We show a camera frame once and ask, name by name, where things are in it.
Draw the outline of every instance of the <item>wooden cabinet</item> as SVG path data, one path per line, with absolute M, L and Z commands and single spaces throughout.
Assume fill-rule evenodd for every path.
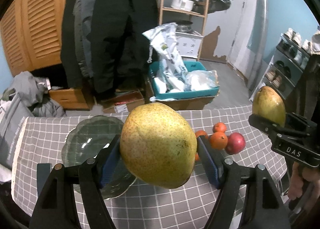
M 61 63 L 61 24 L 66 0 L 14 0 L 0 22 L 12 75 Z

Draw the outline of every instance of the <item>white pot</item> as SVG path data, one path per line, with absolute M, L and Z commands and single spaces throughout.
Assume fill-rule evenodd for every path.
M 193 0 L 172 0 L 171 7 L 174 9 L 182 9 L 185 11 L 191 11 L 193 9 Z

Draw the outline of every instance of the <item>checkered tablecloth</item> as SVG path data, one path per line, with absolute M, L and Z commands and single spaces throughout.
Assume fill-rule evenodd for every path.
M 240 132 L 246 148 L 232 158 L 239 165 L 254 167 L 264 164 L 278 182 L 286 172 L 284 157 L 271 151 L 266 135 L 248 123 L 251 106 L 228 109 L 179 112 L 194 131 L 204 129 L 212 134 L 217 122 L 224 122 L 228 132 Z M 125 121 L 128 113 L 111 114 Z M 68 132 L 90 117 L 28 118 L 22 128 L 12 170 L 12 197 L 27 214 L 32 215 L 37 200 L 37 163 L 61 163 L 61 149 Z M 209 184 L 201 163 L 197 163 L 189 181 L 177 189 L 164 189 L 137 180 L 120 197 L 105 200 L 117 228 L 200 229 L 203 228 L 217 200 L 219 190 Z M 245 186 L 241 186 L 235 215 L 242 211 Z M 81 194 L 75 192 L 79 220 L 89 228 Z

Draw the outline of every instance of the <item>yellow pear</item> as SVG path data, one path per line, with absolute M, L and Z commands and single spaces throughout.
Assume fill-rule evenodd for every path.
M 120 153 L 127 169 L 146 183 L 168 189 L 188 181 L 196 150 L 189 123 L 162 103 L 133 109 L 121 132 Z
M 252 103 L 252 113 L 267 118 L 284 127 L 284 103 L 277 92 L 271 87 L 263 86 L 256 93 Z

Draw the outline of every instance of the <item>metal screw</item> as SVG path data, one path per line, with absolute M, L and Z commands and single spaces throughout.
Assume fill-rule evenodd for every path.
M 62 168 L 62 164 L 60 164 L 60 163 L 58 163 L 58 164 L 56 164 L 55 166 L 54 166 L 54 169 L 55 170 L 59 170 L 59 169 L 61 169 Z
M 87 159 L 87 163 L 88 164 L 93 164 L 96 162 L 96 159 L 95 158 L 90 158 L 90 159 Z
M 260 169 L 260 170 L 264 170 L 266 167 L 264 166 L 264 165 L 262 165 L 262 164 L 258 164 L 258 169 Z
M 231 165 L 233 163 L 232 159 L 225 159 L 224 162 L 228 165 Z

